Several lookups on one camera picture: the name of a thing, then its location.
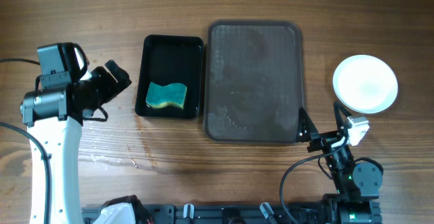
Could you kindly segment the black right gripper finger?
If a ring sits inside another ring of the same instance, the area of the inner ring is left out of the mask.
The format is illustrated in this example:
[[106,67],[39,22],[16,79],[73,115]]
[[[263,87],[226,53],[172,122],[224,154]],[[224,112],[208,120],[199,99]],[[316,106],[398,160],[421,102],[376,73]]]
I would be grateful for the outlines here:
[[336,125],[338,130],[343,131],[345,129],[344,120],[342,115],[347,118],[351,116],[351,113],[347,111],[338,101],[333,103],[334,114],[336,119]]
[[319,138],[319,132],[312,122],[306,110],[301,107],[298,110],[298,129],[296,142],[310,142]]

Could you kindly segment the white plate front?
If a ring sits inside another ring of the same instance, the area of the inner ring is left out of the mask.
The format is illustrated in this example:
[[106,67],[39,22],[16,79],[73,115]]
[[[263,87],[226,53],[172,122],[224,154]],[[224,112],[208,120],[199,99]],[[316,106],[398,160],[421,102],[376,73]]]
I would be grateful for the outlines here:
[[398,95],[398,82],[391,67],[365,54],[344,59],[334,71],[332,86],[343,105],[363,114],[388,109]]

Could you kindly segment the yellow green sponge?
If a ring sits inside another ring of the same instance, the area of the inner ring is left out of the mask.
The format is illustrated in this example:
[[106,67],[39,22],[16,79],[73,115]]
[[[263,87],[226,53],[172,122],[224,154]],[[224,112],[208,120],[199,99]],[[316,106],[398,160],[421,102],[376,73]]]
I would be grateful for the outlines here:
[[160,86],[151,82],[146,95],[146,104],[154,109],[162,109],[168,106],[183,109],[186,93],[187,87],[182,83]]

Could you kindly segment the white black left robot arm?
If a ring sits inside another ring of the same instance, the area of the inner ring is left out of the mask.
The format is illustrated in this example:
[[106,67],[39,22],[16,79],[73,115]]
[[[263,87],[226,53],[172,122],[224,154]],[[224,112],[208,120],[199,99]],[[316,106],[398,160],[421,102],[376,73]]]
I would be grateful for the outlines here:
[[85,121],[124,91],[130,76],[114,60],[71,81],[69,73],[55,86],[25,94],[23,123],[31,136],[31,223],[82,223],[79,197],[78,151]]

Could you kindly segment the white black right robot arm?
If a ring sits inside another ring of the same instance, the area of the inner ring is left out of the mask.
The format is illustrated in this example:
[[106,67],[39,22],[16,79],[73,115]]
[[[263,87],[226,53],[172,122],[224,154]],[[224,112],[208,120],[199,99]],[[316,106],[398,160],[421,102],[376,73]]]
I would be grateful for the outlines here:
[[319,151],[336,193],[326,193],[318,202],[289,203],[290,223],[382,223],[379,189],[384,168],[376,161],[355,159],[350,147],[357,146],[369,130],[365,117],[352,116],[339,102],[334,103],[337,129],[320,133],[304,108],[298,112],[298,142],[308,142],[309,153]]

